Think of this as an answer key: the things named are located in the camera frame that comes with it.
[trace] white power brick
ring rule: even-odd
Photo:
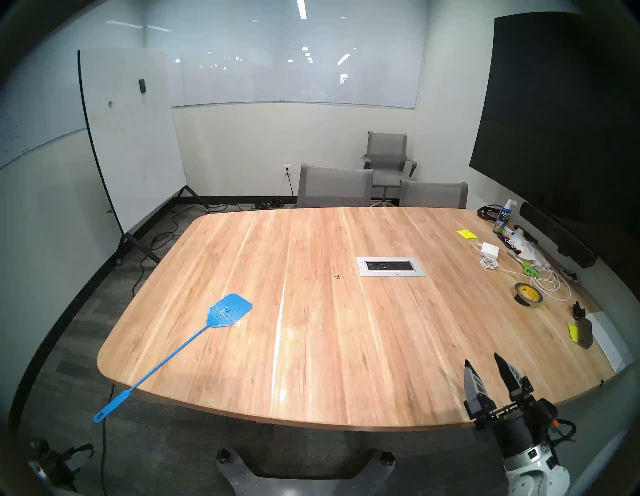
[[[490,259],[497,260],[500,248],[491,243],[483,243],[480,249],[480,254],[483,257],[489,257]]]

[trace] wall-mounted whiteboard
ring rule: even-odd
[[[159,0],[145,46],[169,57],[172,106],[414,108],[426,10],[424,0]]]
[[[22,154],[84,128],[78,49],[142,47],[143,5],[109,0],[33,49],[0,90],[0,168]]]
[[[94,49],[80,51],[78,59],[87,129],[116,220],[127,232],[187,184],[169,103],[166,54]]]

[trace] gray office chair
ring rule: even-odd
[[[302,164],[296,207],[368,207],[372,184],[372,170],[331,169]]]
[[[400,189],[400,206],[466,209],[468,191],[469,186],[466,182],[454,184],[403,181]]]
[[[389,134],[387,132],[369,131],[367,153],[362,156],[364,168],[373,169],[373,187],[383,188],[382,201],[377,205],[390,205],[387,201],[388,188],[400,188],[400,181],[407,179],[404,167],[411,162],[411,177],[418,165],[406,156],[406,134]]]

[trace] green scissors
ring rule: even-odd
[[[522,259],[519,259],[515,255],[512,255],[510,252],[507,252],[507,253],[512,259],[514,259],[516,262],[518,262],[522,266],[522,271],[524,272],[525,276],[541,278],[542,274],[540,274],[540,271],[538,271],[538,269],[536,269],[533,265],[524,262]]]

